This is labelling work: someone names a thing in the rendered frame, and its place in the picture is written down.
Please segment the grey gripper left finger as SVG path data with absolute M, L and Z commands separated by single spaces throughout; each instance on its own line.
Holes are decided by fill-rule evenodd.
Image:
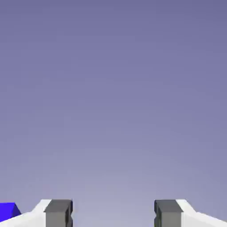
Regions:
M 0 222 L 0 227 L 73 227 L 73 201 L 42 199 L 33 210 Z

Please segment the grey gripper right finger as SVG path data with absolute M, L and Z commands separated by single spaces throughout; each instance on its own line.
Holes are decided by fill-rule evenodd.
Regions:
M 185 199 L 155 200 L 154 227 L 227 227 L 227 222 L 197 212 Z

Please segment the large blue box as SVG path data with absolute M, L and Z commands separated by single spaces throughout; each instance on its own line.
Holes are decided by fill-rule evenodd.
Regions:
M 0 222 L 21 215 L 16 203 L 0 203 Z

